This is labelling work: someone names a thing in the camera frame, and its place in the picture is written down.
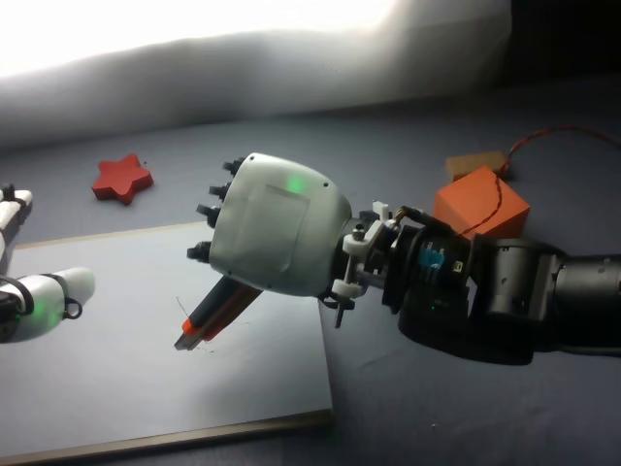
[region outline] robotic hand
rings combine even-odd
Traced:
[[[0,191],[0,270],[8,267],[6,245],[32,209],[30,191],[6,186]],[[0,344],[44,335],[64,319],[76,319],[93,295],[95,278],[83,267],[31,275],[20,279],[0,276]]]
[[[621,255],[469,241],[420,210],[393,217],[380,202],[352,218],[326,177],[260,153],[224,168],[234,180],[210,188],[222,207],[197,209],[212,242],[187,252],[224,277],[184,323],[178,350],[213,338],[262,290],[316,296],[337,310],[339,327],[374,286],[404,335],[459,357],[528,364],[536,350],[621,355]]]

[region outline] table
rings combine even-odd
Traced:
[[[32,189],[21,242],[195,221],[222,162],[260,151],[325,173],[354,211],[380,199],[433,209],[451,155],[507,150],[549,124],[621,137],[620,77],[359,111],[220,123],[0,155],[3,181]],[[97,162],[135,152],[154,186],[133,204],[90,191]],[[574,254],[621,251],[621,152],[559,134],[516,154],[514,189],[532,206],[525,236]],[[322,324],[332,428],[181,451],[85,461],[149,466],[563,464],[621,462],[621,361],[538,354],[527,367],[461,360],[403,337],[370,290],[333,328]]]

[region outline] red star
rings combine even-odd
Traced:
[[[153,184],[150,171],[140,166],[135,153],[130,153],[118,162],[99,162],[99,171],[101,176],[93,185],[93,192],[100,201],[116,198],[128,206],[136,192]]]

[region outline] orange block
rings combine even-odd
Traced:
[[[494,238],[519,238],[526,223],[530,206],[500,180],[503,204],[498,212],[476,230],[475,233]],[[436,193],[434,217],[461,233],[488,217],[498,205],[496,175],[487,167],[481,167],[466,177],[449,184]]]

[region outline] red cable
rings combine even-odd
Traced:
[[[507,160],[505,161],[505,163],[503,164],[503,166],[500,168],[500,170],[498,171],[498,174],[496,174],[496,180],[495,180],[495,186],[496,186],[496,190],[498,192],[498,204],[496,205],[496,209],[494,209],[494,211],[487,216],[486,218],[484,218],[482,221],[480,221],[479,223],[477,223],[475,226],[471,226],[470,228],[468,228],[467,230],[465,230],[464,232],[462,232],[462,235],[466,235],[468,233],[470,233],[473,230],[476,230],[479,226],[484,225],[485,223],[487,223],[489,220],[491,220],[495,214],[498,213],[498,211],[501,209],[501,207],[503,206],[503,191],[501,189],[501,178],[500,175],[508,170],[508,168],[511,165],[511,160],[513,158],[513,155],[520,149],[522,149],[524,146],[526,146],[528,143],[530,143],[531,141],[538,139],[542,136],[548,136],[552,133],[555,133],[557,131],[576,131],[578,133],[582,133],[585,134],[587,136],[591,136],[595,139],[599,139],[600,141],[603,141],[605,143],[610,144],[611,146],[613,146],[616,149],[621,150],[621,141],[608,136],[607,134],[595,130],[595,129],[591,129],[591,128],[586,128],[583,126],[577,126],[575,124],[559,124],[558,126],[550,126],[549,128],[544,128],[544,129],[540,129],[539,131],[535,131],[534,133],[528,135],[527,137],[525,137],[524,139],[520,139],[517,143],[515,143],[512,147],[511,150],[508,152],[507,154]]]

